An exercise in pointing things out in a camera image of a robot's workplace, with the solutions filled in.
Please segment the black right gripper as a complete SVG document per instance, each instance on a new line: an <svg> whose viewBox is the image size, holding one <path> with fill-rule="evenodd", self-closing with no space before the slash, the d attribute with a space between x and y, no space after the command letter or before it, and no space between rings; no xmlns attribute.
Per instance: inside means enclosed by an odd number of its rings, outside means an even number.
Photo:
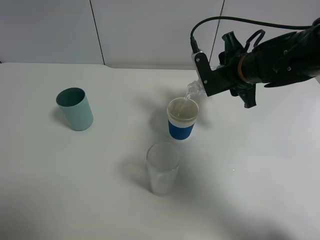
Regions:
<svg viewBox="0 0 320 240"><path fill-rule="evenodd" d="M241 63L244 47L233 31L222 36L224 51L218 55L220 65L217 68L217 82L223 90L229 90L233 97L240 97L246 109L255 107L256 84L248 83L241 77Z"/></svg>

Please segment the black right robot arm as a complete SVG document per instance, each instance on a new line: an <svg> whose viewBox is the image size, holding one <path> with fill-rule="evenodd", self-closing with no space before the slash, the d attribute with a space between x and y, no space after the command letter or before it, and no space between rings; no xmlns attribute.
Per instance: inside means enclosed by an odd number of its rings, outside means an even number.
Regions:
<svg viewBox="0 0 320 240"><path fill-rule="evenodd" d="M242 46L233 32L222 36L224 52L221 64L231 62L240 82L232 87L232 96L240 96L245 108L256 106L256 85L266 88L282 87L305 82L320 75L320 20L300 32L289 32L260 40L263 30L256 31Z"/></svg>

